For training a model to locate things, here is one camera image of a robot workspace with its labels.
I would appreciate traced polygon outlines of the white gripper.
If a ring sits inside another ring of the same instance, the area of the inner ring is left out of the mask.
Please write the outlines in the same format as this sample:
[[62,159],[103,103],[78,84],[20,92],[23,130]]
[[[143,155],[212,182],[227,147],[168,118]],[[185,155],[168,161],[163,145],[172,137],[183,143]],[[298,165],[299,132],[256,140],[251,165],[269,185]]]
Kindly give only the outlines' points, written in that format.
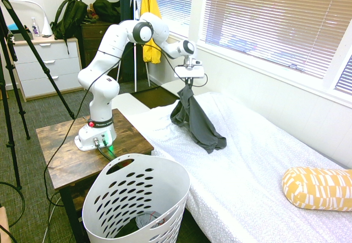
[[193,86],[193,78],[203,78],[205,76],[204,68],[201,65],[195,65],[191,68],[187,68],[185,66],[177,66],[174,68],[174,76],[177,78],[186,78],[185,86],[192,87]]

